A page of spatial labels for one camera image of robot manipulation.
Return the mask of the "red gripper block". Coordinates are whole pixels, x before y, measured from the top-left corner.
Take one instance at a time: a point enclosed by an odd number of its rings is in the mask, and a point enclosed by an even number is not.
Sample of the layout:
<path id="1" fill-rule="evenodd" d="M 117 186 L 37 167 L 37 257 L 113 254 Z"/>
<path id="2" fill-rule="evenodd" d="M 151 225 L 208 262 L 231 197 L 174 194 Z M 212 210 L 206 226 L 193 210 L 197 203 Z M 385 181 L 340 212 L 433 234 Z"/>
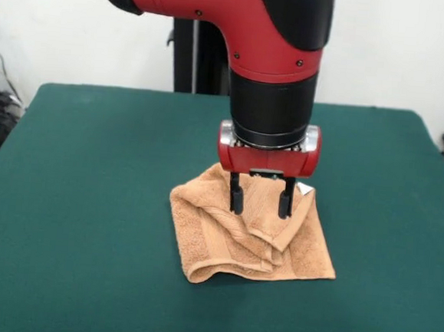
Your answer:
<path id="1" fill-rule="evenodd" d="M 279 197 L 278 215 L 281 219 L 291 216 L 294 198 L 294 178 L 308 178 L 317 168 L 321 154 L 321 129 L 308 126 L 303 140 L 283 150 L 253 148 L 237 139 L 231 120 L 223 120 L 219 128 L 218 157 L 221 167 L 230 172 L 230 211 L 243 213 L 244 192 L 239 173 L 270 173 L 284 178 L 285 188 Z"/>

